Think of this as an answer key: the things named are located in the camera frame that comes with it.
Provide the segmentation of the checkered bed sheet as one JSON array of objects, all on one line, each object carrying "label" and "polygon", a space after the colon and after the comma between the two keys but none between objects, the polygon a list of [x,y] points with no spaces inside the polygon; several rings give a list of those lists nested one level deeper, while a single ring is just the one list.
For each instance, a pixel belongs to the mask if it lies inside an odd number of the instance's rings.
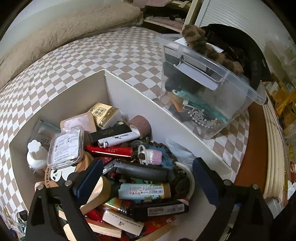
[{"label": "checkered bed sheet", "polygon": [[159,100],[162,48],[157,33],[141,27],[76,40],[49,52],[1,91],[1,216],[25,210],[11,166],[9,143],[48,101],[83,78],[108,70],[152,100]]}]

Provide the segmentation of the white black lighter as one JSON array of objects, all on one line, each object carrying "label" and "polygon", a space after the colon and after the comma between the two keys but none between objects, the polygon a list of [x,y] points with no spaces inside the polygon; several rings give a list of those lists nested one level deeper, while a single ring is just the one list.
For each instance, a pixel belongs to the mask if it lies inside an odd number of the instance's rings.
[{"label": "white black lighter", "polygon": [[108,148],[108,147],[122,144],[124,142],[135,140],[139,137],[140,137],[140,134],[133,131],[128,133],[121,133],[119,135],[114,135],[111,137],[99,139],[98,146],[101,148]]}]

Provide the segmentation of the white round jar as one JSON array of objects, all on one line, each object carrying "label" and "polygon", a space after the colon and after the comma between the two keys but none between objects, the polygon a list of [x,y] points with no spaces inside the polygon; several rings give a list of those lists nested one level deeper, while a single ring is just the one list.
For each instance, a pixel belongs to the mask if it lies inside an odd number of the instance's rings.
[{"label": "white round jar", "polygon": [[27,163],[34,171],[40,171],[47,166],[48,151],[37,140],[28,144]]}]

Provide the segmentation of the white cardboard shoe box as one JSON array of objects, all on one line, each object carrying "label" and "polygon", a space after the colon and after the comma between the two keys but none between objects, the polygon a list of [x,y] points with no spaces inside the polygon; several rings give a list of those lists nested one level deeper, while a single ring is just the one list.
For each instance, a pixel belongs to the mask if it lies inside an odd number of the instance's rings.
[{"label": "white cardboard shoe box", "polygon": [[85,113],[95,103],[119,108],[124,120],[136,115],[145,117],[152,127],[152,140],[165,143],[170,139],[201,157],[223,178],[231,175],[230,169],[185,125],[164,109],[115,75],[101,70],[84,78],[46,103],[33,114],[13,137],[10,160],[16,184],[26,207],[30,207],[37,177],[27,165],[27,144],[39,120],[58,126],[62,120]]}]

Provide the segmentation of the clear plastic storage bin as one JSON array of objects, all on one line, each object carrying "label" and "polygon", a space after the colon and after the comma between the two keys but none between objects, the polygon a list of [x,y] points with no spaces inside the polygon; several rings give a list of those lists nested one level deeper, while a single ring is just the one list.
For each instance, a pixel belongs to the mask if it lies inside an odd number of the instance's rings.
[{"label": "clear plastic storage bin", "polygon": [[[244,75],[237,76],[190,49],[180,34],[159,34],[156,41],[163,48],[161,101],[201,138],[213,138],[253,102],[264,105],[262,82],[253,89]],[[203,109],[206,116],[217,118],[221,125],[209,129],[196,124],[187,113],[193,108]]]}]

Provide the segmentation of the gold white small box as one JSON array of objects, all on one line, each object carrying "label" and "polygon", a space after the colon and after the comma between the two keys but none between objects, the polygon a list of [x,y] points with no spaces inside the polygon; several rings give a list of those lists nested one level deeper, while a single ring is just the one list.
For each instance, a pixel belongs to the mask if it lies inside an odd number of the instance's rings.
[{"label": "gold white small box", "polygon": [[96,126],[101,130],[113,127],[117,122],[122,121],[119,108],[100,102],[93,105],[89,112],[92,113]]}]

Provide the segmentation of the black lighter barcode label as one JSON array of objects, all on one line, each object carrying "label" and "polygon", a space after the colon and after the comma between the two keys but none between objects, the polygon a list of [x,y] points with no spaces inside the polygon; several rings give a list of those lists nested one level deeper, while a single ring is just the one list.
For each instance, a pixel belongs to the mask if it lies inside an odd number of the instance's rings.
[{"label": "black lighter barcode label", "polygon": [[132,204],[126,215],[135,221],[147,221],[152,217],[178,215],[189,212],[187,199],[155,199]]}]

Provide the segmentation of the dark grey rectangular case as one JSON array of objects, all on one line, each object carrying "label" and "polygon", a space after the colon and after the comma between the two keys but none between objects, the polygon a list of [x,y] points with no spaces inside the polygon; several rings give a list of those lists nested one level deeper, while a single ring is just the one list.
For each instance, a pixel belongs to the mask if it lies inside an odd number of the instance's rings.
[{"label": "dark grey rectangular case", "polygon": [[172,170],[157,166],[116,161],[114,168],[116,173],[152,182],[167,183],[175,178]]}]

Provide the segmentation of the beige duvet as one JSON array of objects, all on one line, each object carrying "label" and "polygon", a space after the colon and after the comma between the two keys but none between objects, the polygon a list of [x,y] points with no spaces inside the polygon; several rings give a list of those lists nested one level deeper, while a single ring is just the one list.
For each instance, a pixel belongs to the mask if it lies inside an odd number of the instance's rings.
[{"label": "beige duvet", "polygon": [[4,54],[1,88],[53,49],[83,35],[137,22],[140,14],[140,8],[119,2],[82,9],[55,20],[20,40]]}]

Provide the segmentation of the clear plastic clamshell pack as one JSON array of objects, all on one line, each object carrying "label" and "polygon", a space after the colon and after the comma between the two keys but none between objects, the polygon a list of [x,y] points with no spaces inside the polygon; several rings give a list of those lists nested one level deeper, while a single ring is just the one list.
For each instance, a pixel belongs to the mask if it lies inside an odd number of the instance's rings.
[{"label": "clear plastic clamshell pack", "polygon": [[74,126],[55,135],[49,147],[47,166],[58,170],[78,164],[83,156],[84,130]]}]

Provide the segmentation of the silver tiara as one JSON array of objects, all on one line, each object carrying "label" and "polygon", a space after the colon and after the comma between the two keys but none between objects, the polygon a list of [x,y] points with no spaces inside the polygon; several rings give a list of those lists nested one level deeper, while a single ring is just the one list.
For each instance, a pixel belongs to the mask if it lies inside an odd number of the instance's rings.
[{"label": "silver tiara", "polygon": [[206,116],[203,109],[193,108],[187,113],[189,114],[192,121],[202,127],[214,129],[221,125],[221,121],[217,118]]}]

